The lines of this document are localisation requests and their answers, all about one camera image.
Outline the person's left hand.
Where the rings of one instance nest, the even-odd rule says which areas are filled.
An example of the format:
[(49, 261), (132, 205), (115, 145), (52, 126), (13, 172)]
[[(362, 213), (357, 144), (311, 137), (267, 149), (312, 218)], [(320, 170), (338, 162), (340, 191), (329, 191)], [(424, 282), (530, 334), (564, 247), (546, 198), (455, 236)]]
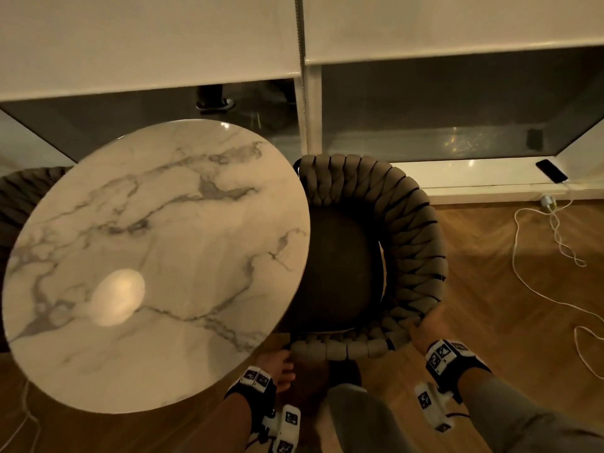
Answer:
[(256, 359), (255, 365), (270, 375), (276, 385), (277, 394), (288, 390), (296, 378), (290, 356), (290, 350), (279, 350), (262, 353)]

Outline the person's right hand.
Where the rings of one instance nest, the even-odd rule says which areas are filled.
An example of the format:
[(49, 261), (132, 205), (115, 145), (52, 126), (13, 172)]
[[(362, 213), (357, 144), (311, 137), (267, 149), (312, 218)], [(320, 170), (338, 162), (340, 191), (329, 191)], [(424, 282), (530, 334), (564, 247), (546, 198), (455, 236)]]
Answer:
[(445, 313), (446, 306), (441, 303), (431, 309), (423, 319), (409, 318), (404, 321), (411, 342), (421, 356), (425, 356), (434, 343), (454, 338)]

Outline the grey woven rope chair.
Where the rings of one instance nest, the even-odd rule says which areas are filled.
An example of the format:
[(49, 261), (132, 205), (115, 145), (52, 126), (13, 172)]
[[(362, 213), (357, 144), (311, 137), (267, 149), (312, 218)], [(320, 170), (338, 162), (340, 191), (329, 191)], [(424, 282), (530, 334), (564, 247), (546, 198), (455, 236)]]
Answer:
[(295, 172), (310, 213), (303, 279), (277, 332), (299, 359), (377, 358), (410, 342), (406, 319), (443, 299), (448, 262), (427, 194), (369, 156), (306, 155)]

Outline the person's right forearm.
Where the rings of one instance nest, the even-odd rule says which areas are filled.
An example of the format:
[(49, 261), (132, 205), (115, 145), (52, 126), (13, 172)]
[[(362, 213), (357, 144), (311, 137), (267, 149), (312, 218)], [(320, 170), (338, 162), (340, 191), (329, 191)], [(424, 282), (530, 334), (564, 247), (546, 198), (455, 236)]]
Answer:
[(604, 434), (533, 403), (492, 373), (471, 368), (457, 387), (493, 453), (604, 453)]

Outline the person's left forearm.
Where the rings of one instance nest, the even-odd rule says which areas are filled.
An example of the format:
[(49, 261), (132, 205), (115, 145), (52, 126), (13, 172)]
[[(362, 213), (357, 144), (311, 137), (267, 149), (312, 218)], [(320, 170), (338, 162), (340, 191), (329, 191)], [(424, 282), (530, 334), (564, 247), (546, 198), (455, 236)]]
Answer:
[(245, 453), (251, 435), (251, 409), (244, 396), (233, 393), (203, 421), (181, 453)]

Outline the person's grey trouser leg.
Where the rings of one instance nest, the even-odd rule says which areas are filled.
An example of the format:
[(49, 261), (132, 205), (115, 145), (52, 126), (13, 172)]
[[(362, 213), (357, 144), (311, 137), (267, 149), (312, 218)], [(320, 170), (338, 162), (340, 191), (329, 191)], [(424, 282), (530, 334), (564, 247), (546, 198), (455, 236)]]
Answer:
[(328, 362), (323, 400), (343, 453), (418, 453), (381, 399), (362, 386), (355, 361)]

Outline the round white marble table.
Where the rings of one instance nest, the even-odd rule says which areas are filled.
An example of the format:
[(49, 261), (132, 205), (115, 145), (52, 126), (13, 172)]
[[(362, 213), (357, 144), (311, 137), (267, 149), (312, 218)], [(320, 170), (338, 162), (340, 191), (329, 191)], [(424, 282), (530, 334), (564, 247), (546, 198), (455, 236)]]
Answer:
[(271, 334), (303, 276), (309, 207), (258, 134), (156, 124), (52, 185), (14, 244), (3, 324), (27, 380), (105, 414), (180, 402)]

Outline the black smartphone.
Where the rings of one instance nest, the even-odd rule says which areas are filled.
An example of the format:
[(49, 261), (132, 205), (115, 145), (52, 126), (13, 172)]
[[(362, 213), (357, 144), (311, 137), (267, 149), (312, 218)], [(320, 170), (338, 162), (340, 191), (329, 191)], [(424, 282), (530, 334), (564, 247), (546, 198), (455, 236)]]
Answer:
[(539, 160), (535, 163), (535, 166), (554, 184), (562, 184), (568, 181), (568, 176), (556, 167), (550, 159)]

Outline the wide white roller blind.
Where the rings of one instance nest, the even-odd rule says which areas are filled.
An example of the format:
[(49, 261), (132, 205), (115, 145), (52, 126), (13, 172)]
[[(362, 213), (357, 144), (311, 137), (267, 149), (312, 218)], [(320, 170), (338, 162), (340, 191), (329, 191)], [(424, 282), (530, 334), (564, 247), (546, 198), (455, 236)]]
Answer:
[(295, 0), (0, 0), (0, 101), (299, 75)]

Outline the black cylindrical post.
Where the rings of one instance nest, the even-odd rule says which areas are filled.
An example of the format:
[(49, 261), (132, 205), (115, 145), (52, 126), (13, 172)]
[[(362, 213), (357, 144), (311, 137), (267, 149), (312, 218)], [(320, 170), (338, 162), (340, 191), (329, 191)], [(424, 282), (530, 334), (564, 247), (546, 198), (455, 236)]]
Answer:
[(223, 85), (203, 85), (196, 88), (196, 108), (203, 115), (226, 113), (235, 108), (236, 103), (223, 97)]

